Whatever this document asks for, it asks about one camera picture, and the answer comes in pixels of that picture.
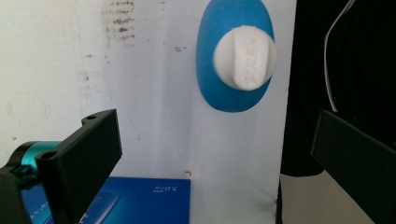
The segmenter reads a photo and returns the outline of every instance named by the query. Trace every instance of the blue box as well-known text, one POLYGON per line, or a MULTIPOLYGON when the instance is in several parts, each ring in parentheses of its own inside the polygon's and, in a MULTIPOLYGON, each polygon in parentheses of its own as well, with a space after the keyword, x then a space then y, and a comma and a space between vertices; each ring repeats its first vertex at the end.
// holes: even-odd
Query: blue box
MULTIPOLYGON (((188 179, 110 177, 79 223, 188 224, 188 179)), ((33 224, 50 224, 50 207, 41 186, 22 191, 33 224)))

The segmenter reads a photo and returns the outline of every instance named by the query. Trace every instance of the black panel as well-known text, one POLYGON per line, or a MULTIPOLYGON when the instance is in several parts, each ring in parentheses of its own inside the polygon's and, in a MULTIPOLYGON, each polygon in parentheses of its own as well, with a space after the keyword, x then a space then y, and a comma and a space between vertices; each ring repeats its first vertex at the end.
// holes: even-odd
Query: black panel
POLYGON ((92 114, 55 149, 35 157, 56 223, 77 223, 121 157, 116 110, 92 114))

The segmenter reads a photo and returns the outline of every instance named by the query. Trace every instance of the black plastic part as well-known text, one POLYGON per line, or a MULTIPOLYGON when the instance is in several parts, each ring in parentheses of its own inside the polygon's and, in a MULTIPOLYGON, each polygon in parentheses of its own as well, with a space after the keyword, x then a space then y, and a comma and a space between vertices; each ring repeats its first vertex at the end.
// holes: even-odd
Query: black plastic part
POLYGON ((13 172, 21 166, 26 150, 35 142, 27 142, 15 149, 7 164, 0 169, 0 223, 26 224, 30 218, 21 198, 21 184, 13 172))
POLYGON ((31 223, 21 198, 17 177, 6 172, 0 172, 0 223, 31 223))
POLYGON ((35 157, 55 223, 78 223, 121 157, 116 110, 92 114, 35 157))
POLYGON ((396 151, 391 143, 373 138, 353 120, 322 111, 311 154, 375 223, 396 223, 396 151))

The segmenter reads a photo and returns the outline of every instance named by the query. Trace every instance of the white surface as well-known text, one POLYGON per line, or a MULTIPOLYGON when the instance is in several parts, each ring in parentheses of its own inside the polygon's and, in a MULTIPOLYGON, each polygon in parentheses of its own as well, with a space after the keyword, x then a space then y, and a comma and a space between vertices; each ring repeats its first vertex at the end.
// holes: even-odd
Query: white surface
POLYGON ((254 26, 240 26, 221 38, 213 54, 219 78, 231 88, 254 91, 276 68, 274 40, 254 26))
POLYGON ((264 1, 278 64, 262 100, 237 114, 198 90, 207 3, 3 0, 0 166, 26 141, 63 140, 83 117, 117 108, 113 175, 190 178, 192 224, 274 223, 295 0, 264 1))
POLYGON ((327 173, 280 177, 284 224, 374 224, 327 173))

